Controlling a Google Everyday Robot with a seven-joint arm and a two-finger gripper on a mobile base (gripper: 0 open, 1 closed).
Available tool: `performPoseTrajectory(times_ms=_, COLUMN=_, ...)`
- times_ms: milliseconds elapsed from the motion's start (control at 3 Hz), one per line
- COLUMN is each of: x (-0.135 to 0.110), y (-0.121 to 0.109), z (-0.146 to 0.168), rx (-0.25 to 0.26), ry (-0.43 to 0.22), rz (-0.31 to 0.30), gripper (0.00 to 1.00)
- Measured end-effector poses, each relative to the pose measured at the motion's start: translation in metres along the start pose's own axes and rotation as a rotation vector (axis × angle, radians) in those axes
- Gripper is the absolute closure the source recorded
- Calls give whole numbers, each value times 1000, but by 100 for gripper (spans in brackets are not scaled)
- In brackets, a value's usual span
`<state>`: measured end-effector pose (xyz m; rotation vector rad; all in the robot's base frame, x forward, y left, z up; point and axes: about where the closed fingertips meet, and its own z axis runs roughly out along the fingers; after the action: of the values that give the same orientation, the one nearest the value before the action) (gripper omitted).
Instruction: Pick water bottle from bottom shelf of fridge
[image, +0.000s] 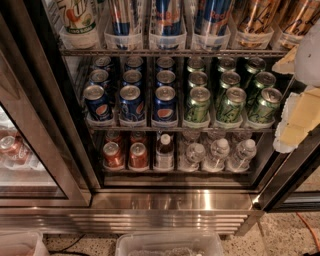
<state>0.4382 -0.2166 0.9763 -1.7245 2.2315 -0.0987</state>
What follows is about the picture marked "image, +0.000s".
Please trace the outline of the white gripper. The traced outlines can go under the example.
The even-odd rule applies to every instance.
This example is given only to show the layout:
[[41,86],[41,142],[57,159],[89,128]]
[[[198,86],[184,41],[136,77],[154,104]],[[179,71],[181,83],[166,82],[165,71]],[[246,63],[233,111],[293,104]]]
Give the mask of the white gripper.
[[298,81],[308,85],[302,93],[288,96],[276,128],[273,148],[279,153],[290,153],[320,124],[320,88],[316,88],[320,87],[320,21],[298,47],[294,46],[272,66],[272,71],[295,73]]

